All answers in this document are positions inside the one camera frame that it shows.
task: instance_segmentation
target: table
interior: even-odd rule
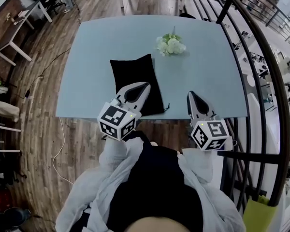
[[[9,62],[10,64],[12,64],[13,66],[16,66],[16,64],[10,60],[8,57],[6,57],[1,51],[6,48],[7,46],[11,46],[12,48],[14,48],[20,55],[22,55],[26,60],[28,60],[29,62],[32,61],[32,58],[30,58],[23,50],[21,50],[14,42],[14,38],[16,36],[16,34],[18,33],[18,31],[20,30],[20,28],[22,27],[22,25],[26,22],[28,24],[28,26],[31,29],[34,29],[33,25],[28,21],[28,17],[31,15],[32,11],[37,8],[40,7],[40,9],[42,10],[43,14],[45,15],[45,17],[47,18],[47,20],[51,23],[52,19],[50,18],[49,14],[46,12],[46,9],[43,7],[43,5],[41,4],[41,2],[37,1],[35,3],[33,3],[32,5],[30,5],[28,8],[26,8],[25,10],[29,10],[27,12],[27,14],[24,17],[21,18],[17,18],[15,20],[15,22],[19,22],[17,25],[14,25],[14,23],[12,23],[9,28],[6,30],[4,36],[2,37],[2,39],[0,40],[0,57],[3,58],[5,61]]]
[[[163,57],[156,38],[175,31],[187,51]],[[246,117],[240,75],[220,25],[177,16],[132,15],[83,22],[64,69],[56,116],[96,119],[116,94],[110,60],[152,54],[164,114],[144,119],[189,119],[190,90],[211,102],[221,117]]]

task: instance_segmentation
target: white table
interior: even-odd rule
[[[14,25],[14,23],[12,23],[9,26],[9,28],[7,29],[7,31],[5,32],[3,38],[0,40],[0,57],[3,58],[5,61],[9,62],[10,64],[12,64],[13,66],[16,66],[16,64],[12,60],[10,60],[8,57],[6,57],[1,51],[3,49],[5,49],[7,46],[10,45],[20,55],[22,55],[26,60],[28,60],[29,62],[32,61],[32,58],[30,58],[22,49],[20,49],[13,42],[13,40],[14,40],[16,34],[18,33],[18,31],[20,30],[20,28],[23,26],[23,24],[25,22],[29,25],[29,27],[31,29],[34,29],[33,25],[28,21],[28,17],[31,15],[32,11],[34,9],[36,9],[38,6],[42,10],[42,12],[45,15],[45,17],[47,18],[47,20],[51,23],[52,22],[52,19],[50,18],[49,14],[46,12],[46,9],[43,7],[43,5],[41,4],[41,2],[37,1],[37,2],[33,3],[32,5],[30,5],[28,8],[25,9],[25,10],[29,10],[27,12],[27,14],[24,17],[21,17],[21,18],[16,19],[15,20],[15,23],[18,22],[18,24],[17,25]]]
[[[156,38],[172,32],[187,51],[163,57]],[[110,60],[151,53],[165,113],[145,119],[189,119],[187,94],[204,97],[220,117],[246,117],[246,104],[232,49],[220,25],[163,15],[131,15],[83,22],[64,69],[56,116],[96,119],[116,95]],[[137,75],[137,66],[131,76]]]

